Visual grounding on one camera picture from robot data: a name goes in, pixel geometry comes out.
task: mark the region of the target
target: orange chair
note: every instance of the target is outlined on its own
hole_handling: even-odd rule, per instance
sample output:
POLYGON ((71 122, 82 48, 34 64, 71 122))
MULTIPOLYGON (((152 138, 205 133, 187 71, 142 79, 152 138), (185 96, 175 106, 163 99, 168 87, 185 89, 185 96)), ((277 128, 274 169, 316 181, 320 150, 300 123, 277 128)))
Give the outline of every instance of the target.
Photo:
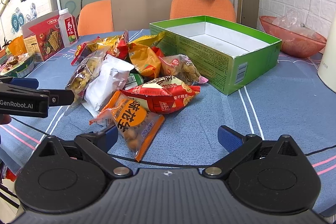
POLYGON ((173 0, 170 19, 211 16, 236 22, 236 12, 230 0, 173 0))
POLYGON ((91 2, 83 7, 78 19, 78 35, 113 32, 111 0, 91 2))

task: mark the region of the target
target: pink plastic basket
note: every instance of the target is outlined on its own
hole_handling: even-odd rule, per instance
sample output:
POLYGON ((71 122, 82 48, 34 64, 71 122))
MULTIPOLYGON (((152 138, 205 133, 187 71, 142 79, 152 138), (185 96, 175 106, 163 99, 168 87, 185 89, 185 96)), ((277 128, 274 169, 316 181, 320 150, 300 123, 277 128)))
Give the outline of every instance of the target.
POLYGON ((282 39, 281 51, 291 56, 307 58, 326 45, 327 39, 318 33, 314 40, 272 24, 276 17, 261 16, 259 19, 266 33, 282 39))

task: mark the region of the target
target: table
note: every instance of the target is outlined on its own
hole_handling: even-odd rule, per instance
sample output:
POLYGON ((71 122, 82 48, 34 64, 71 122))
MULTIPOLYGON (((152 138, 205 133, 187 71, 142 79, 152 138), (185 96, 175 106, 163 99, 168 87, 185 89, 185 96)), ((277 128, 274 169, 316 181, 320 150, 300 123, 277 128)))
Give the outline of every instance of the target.
MULTIPOLYGON (((130 32, 133 39, 149 34, 148 30, 130 32)), ((97 35, 84 36, 82 43, 97 35)), ((70 62, 75 50, 67 48, 39 64, 29 77, 37 78, 39 88, 62 89, 75 66, 70 62)), ((121 137, 109 151, 133 171, 141 167, 177 168, 196 165, 202 168, 227 155, 217 141, 220 125, 227 125, 245 135, 255 133, 266 140, 277 140, 281 134, 293 136, 322 182, 314 210, 318 213, 336 203, 336 94, 318 78, 321 55, 297 59, 280 53, 275 68, 239 91, 226 96, 209 84, 184 109, 166 115, 142 163, 135 163, 121 137)), ((66 107, 52 107, 45 119, 15 117, 38 130, 72 140, 76 135, 99 130, 88 125, 90 113, 80 106, 65 116, 66 107)), ((0 157, 17 172, 41 141, 43 134, 12 121, 0 126, 0 157)))

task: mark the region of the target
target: green box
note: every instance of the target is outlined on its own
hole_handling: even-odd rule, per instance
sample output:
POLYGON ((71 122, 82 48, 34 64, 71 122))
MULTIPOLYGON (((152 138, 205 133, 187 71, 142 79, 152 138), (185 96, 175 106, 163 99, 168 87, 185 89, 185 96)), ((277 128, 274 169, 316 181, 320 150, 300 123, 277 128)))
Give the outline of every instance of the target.
POLYGON ((150 24, 166 33, 158 47, 166 56, 185 54, 199 73, 229 95, 273 68, 281 39, 215 17, 178 18, 150 24))

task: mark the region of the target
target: white bottle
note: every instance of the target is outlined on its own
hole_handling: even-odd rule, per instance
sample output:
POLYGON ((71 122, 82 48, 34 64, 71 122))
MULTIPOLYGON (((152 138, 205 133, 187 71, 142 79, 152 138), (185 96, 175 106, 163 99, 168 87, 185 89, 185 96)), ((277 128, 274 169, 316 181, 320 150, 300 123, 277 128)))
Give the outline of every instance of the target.
POLYGON ((78 40, 75 24, 72 15, 69 13, 69 9, 59 10, 58 25, 64 47, 71 47, 78 40))
POLYGON ((336 92, 336 14, 317 74, 327 87, 336 92))

